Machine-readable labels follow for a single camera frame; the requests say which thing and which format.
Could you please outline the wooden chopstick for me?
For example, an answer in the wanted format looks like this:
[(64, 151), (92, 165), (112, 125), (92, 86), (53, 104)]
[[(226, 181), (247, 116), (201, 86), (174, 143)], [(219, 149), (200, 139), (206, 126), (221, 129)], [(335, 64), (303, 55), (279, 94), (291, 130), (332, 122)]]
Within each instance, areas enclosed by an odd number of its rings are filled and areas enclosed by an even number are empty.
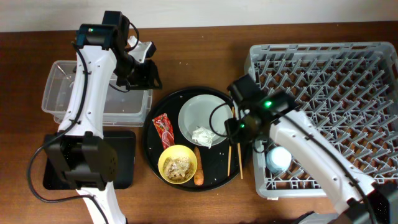
[[(232, 107), (232, 114), (233, 114), (233, 118), (235, 116), (235, 112), (234, 112), (234, 107)], [(231, 172), (231, 152), (232, 152), (232, 146), (231, 144), (229, 144), (229, 148), (228, 148), (228, 177), (230, 176), (230, 172)]]
[(239, 162), (239, 173), (240, 173), (240, 178), (243, 180), (243, 165), (242, 165), (242, 154), (241, 154), (241, 144), (240, 142), (237, 143), (237, 152), (238, 152), (238, 162)]

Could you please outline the light blue plastic cup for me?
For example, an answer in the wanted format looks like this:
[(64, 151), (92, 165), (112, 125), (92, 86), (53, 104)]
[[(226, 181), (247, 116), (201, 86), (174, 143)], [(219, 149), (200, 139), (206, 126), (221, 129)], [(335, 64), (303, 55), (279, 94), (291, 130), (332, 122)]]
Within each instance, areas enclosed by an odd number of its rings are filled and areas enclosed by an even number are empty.
[(291, 153), (282, 146), (271, 149), (266, 155), (266, 167), (274, 174), (287, 171), (291, 161)]

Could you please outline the grey round plate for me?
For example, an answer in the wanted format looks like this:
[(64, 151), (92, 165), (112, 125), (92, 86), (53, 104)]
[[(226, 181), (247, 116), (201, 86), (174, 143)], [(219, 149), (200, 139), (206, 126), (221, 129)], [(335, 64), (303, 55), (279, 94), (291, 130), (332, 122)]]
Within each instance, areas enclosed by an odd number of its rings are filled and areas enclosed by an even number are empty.
[(201, 144), (192, 138), (194, 132), (200, 128), (209, 130), (209, 132), (213, 134), (213, 138), (211, 139), (212, 146), (223, 142), (226, 137), (222, 137), (220, 134), (226, 135), (224, 122), (233, 117), (231, 108), (228, 105), (224, 105), (213, 113), (211, 124), (218, 134), (215, 134), (209, 125), (211, 112), (223, 103), (225, 103), (225, 100), (214, 95), (198, 95), (190, 98), (186, 103), (184, 103), (178, 114), (178, 127), (180, 132), (189, 142), (199, 146), (210, 148), (210, 146)]

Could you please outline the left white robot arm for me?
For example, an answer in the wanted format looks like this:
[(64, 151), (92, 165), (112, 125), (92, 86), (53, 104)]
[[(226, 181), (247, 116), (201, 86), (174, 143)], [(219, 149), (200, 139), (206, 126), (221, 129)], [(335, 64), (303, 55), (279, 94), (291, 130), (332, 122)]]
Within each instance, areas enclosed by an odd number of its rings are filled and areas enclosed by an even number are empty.
[(94, 223), (127, 223), (114, 180), (118, 171), (115, 148), (104, 140), (103, 113), (109, 81), (127, 90), (161, 89), (151, 57), (153, 42), (130, 37), (133, 24), (120, 11), (105, 11), (100, 24), (82, 24), (72, 43), (76, 75), (66, 115), (56, 134), (40, 147), (57, 177), (77, 191)]

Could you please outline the yellow bowl with food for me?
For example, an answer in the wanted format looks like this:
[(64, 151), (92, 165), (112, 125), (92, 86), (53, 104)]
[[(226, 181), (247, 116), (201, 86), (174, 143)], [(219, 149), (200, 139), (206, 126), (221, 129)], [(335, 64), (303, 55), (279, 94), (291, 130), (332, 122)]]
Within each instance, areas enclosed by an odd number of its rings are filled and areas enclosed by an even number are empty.
[(160, 155), (158, 170), (168, 183), (184, 184), (192, 179), (197, 171), (197, 157), (186, 146), (170, 146)]

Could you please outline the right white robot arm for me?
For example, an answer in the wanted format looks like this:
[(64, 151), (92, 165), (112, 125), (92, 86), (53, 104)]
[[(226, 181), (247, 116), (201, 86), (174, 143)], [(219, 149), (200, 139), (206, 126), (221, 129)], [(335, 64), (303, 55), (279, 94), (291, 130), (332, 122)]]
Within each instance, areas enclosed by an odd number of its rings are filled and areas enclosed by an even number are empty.
[(397, 223), (397, 184), (376, 181), (356, 168), (320, 134), (294, 98), (271, 95), (245, 75), (228, 86), (237, 118), (225, 121), (233, 143), (272, 142), (284, 147), (333, 203), (335, 223)]

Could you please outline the red snack wrapper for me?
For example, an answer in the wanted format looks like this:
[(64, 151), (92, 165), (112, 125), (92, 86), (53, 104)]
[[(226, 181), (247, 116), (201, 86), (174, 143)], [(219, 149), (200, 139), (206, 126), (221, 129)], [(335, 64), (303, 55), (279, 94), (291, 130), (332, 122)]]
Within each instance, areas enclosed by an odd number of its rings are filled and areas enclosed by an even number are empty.
[(155, 117), (152, 122), (160, 137), (160, 140), (162, 141), (163, 148), (167, 149), (170, 146), (173, 146), (175, 144), (174, 131), (167, 114), (163, 113)]

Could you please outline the white tissue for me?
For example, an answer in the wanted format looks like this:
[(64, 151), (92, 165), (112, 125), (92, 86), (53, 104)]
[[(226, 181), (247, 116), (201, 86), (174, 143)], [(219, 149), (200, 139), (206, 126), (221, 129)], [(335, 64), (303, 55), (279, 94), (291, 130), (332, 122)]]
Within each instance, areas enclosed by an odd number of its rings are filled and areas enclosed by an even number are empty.
[(192, 134), (192, 139), (201, 146), (210, 148), (213, 144), (213, 138), (216, 134), (204, 127), (198, 127)]

